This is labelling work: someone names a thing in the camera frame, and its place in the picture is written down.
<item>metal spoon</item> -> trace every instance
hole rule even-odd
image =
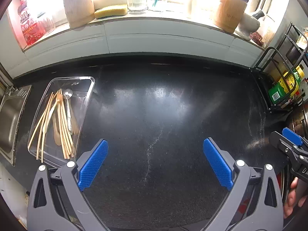
[[[72,97],[73,95],[73,91],[70,89],[66,89],[64,90],[64,98],[66,99],[66,111],[67,111],[67,128],[68,131],[70,132],[70,135],[73,134],[73,128],[72,128],[72,117],[70,115],[70,104],[68,102],[68,100]]]

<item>human hand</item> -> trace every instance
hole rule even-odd
[[[291,183],[291,191],[290,193],[288,194],[288,198],[285,202],[285,205],[283,206],[283,218],[287,218],[290,214],[292,214],[293,212],[293,205],[296,201],[296,194],[295,194],[295,189],[297,187],[297,184],[298,184],[298,178],[295,177],[295,179],[292,181]],[[305,200],[307,198],[307,195],[306,196],[303,196],[299,201],[298,201],[298,206],[301,207]]]

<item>metal screw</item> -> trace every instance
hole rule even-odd
[[[66,165],[68,167],[74,167],[75,166],[75,162],[74,161],[69,161],[68,163],[66,163]]]
[[[38,167],[39,171],[44,171],[44,170],[45,170],[45,168],[46,168],[46,166],[45,166],[45,165],[40,165],[40,166]]]
[[[244,166],[245,165],[245,162],[243,160],[237,160],[236,161],[236,164],[240,167]]]
[[[273,169],[273,166],[271,164],[266,164],[265,167],[266,167],[267,170],[272,170]]]

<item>blue gripper pad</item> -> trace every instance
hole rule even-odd
[[[103,164],[107,154],[108,142],[103,140],[79,171],[78,186],[81,191],[83,191],[86,187],[91,186],[92,181]]]
[[[301,146],[303,144],[301,137],[287,127],[282,130],[282,135],[296,146]]]
[[[209,139],[205,139],[203,142],[203,152],[220,185],[230,191],[233,186],[232,171]]]

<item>yellow sponge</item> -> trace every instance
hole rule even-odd
[[[126,14],[127,14],[127,4],[112,5],[112,6],[101,8],[94,12],[95,18],[124,16]]]

